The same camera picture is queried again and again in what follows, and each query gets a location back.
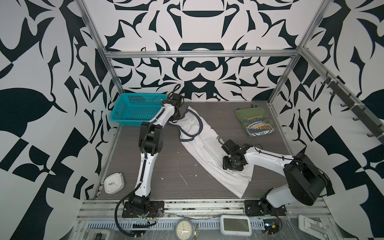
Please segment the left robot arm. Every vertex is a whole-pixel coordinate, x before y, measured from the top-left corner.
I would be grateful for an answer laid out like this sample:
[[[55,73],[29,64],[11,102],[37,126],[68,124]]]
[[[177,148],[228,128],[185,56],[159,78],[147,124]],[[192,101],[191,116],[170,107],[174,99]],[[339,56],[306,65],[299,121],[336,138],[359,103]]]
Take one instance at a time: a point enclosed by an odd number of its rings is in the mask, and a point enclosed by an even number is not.
[[[128,197],[127,209],[137,215],[144,215],[150,208],[151,179],[156,158],[163,148],[163,130],[168,122],[181,118],[180,107],[184,97],[171,93],[161,101],[159,112],[140,127],[139,148],[141,152],[140,170],[133,193]]]

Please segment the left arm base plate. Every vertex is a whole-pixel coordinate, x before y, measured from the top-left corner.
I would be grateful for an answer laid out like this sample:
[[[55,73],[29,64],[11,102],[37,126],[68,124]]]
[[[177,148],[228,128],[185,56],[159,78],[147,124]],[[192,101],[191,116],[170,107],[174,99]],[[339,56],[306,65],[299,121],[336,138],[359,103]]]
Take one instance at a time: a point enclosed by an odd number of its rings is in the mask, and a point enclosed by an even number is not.
[[[146,216],[156,218],[164,213],[164,208],[164,201],[150,201],[144,204],[135,204],[132,201],[127,201],[124,203],[122,217],[138,218],[139,216]]]

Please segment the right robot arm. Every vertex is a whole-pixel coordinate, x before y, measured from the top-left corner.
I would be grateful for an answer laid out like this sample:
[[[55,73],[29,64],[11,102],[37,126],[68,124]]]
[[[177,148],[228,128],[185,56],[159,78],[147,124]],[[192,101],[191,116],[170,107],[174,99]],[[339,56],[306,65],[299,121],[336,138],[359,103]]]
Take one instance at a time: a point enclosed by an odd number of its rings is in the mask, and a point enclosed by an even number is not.
[[[261,214],[294,202],[312,206],[323,191],[329,194],[333,190],[327,174],[303,153],[281,155],[250,144],[239,146],[232,140],[222,143],[222,149],[226,153],[223,157],[224,170],[243,171],[248,165],[254,165],[286,178],[285,185],[268,190],[259,200]]]

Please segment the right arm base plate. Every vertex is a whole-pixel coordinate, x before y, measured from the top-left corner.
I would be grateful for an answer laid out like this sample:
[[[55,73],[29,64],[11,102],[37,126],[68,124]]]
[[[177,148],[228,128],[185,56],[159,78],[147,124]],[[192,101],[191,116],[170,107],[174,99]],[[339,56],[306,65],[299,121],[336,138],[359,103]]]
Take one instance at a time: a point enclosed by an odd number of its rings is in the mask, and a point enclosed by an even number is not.
[[[267,200],[245,200],[245,214],[248,217],[286,216],[285,206],[275,208]]]

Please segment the white grey tank top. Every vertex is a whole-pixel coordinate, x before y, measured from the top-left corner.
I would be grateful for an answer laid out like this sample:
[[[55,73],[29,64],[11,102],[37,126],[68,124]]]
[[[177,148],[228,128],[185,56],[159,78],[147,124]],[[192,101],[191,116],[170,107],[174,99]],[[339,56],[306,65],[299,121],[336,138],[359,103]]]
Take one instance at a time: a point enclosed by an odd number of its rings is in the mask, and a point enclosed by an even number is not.
[[[180,131],[180,141],[198,163],[225,188],[242,198],[252,180],[254,167],[246,165],[242,171],[223,169],[226,156],[218,141],[219,135],[196,110],[188,107],[184,116],[172,124]]]

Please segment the green tank top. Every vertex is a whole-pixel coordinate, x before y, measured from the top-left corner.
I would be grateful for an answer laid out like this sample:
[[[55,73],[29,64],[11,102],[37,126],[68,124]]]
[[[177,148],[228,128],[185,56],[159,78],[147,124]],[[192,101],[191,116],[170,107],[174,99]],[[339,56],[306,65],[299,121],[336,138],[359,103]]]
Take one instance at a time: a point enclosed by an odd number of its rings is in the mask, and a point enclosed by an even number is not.
[[[250,108],[237,109],[235,114],[248,137],[265,136],[276,131],[274,121],[261,106],[252,104]]]

